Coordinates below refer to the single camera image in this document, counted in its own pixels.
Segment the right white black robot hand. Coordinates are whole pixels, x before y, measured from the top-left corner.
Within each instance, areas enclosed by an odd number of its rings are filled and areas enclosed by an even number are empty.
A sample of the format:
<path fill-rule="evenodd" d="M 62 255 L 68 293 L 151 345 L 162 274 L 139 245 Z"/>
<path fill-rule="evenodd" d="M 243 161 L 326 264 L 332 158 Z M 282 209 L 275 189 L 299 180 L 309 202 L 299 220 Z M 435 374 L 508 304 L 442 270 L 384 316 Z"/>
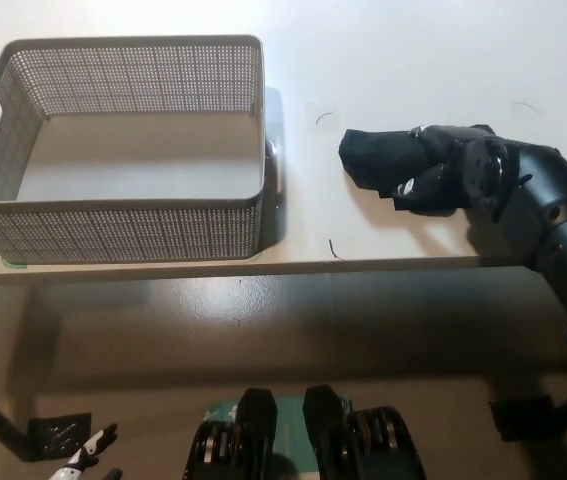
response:
<path fill-rule="evenodd" d="M 428 165 L 394 188 L 396 209 L 442 215 L 476 208 L 492 221 L 500 217 L 519 168 L 510 141 L 487 125 L 419 126 L 410 137 Z"/>

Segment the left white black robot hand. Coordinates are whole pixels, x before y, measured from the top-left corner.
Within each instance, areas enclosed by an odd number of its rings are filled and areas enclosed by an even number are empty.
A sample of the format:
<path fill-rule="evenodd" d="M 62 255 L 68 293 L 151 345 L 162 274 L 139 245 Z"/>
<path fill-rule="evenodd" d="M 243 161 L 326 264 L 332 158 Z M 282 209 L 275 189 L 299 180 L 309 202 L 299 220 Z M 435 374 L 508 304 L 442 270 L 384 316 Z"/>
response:
<path fill-rule="evenodd" d="M 118 425 L 112 423 L 98 431 L 52 474 L 50 480 L 80 479 L 86 470 L 99 463 L 99 455 L 116 441 L 117 430 Z"/>

